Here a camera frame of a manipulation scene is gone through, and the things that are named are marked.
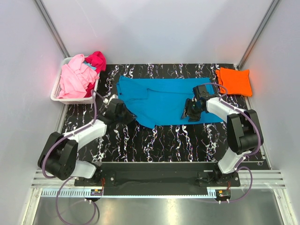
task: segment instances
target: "folded orange cloth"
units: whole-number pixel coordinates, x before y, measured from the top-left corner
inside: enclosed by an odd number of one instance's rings
[[[222,68],[216,70],[219,84],[227,88],[229,95],[252,96],[252,89],[249,81],[249,70],[238,71],[234,69]],[[220,92],[225,94],[224,88],[220,87]]]

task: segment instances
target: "metallic floor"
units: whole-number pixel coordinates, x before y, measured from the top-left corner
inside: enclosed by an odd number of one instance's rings
[[[232,190],[232,199],[242,194],[241,190]],[[86,202],[74,205],[79,200],[59,199],[62,217],[69,223],[84,224],[94,211]],[[100,217],[91,225],[283,225],[272,190],[254,189],[240,202],[221,205],[193,199],[104,198],[97,206]],[[33,224],[63,224],[56,215],[55,198],[40,199]]]

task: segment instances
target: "red cloth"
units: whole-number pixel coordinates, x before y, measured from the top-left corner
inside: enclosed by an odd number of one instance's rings
[[[97,74],[101,71],[105,71],[106,69],[106,59],[104,55],[99,51],[94,52],[92,55],[86,57],[85,61],[87,63],[90,63],[93,67],[96,67]]]
[[[95,83],[96,82],[94,82],[94,83],[89,83],[89,85],[88,85],[88,87],[87,87],[87,89],[86,89],[86,95],[84,96],[85,98],[89,98],[89,97],[91,97],[92,96],[92,94],[91,94],[91,90],[94,90],[94,88],[95,88]]]

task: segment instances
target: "black and white marble pattern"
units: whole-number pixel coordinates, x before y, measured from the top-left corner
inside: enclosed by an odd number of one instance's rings
[[[233,64],[130,64],[107,65],[101,72],[98,93],[105,98],[117,94],[116,83],[121,75],[130,78],[196,78],[209,77],[217,83],[216,69],[231,68]],[[225,100],[246,109],[243,96],[227,96]],[[105,106],[97,98],[99,113]],[[90,122],[94,115],[92,105],[69,105],[63,132],[74,130]],[[214,162],[221,159],[228,148],[226,124],[196,124],[156,126],[146,128],[136,121],[116,125],[104,137],[87,144],[78,152],[78,158],[102,162]],[[260,152],[247,159],[262,161]]]

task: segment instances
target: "white basket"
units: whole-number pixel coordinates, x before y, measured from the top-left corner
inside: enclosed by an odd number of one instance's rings
[[[55,84],[53,86],[52,92],[51,92],[51,99],[53,101],[59,101],[63,104],[66,105],[73,105],[73,104],[92,104],[93,103],[93,98],[92,97],[84,97],[84,98],[57,98],[57,96],[60,94],[60,75],[61,75],[61,68],[63,65],[68,64],[72,57],[65,58],[60,66],[60,71],[58,73],[58,76],[56,78]],[[99,79],[96,80],[95,82],[95,91],[97,91],[98,87],[98,81]]]

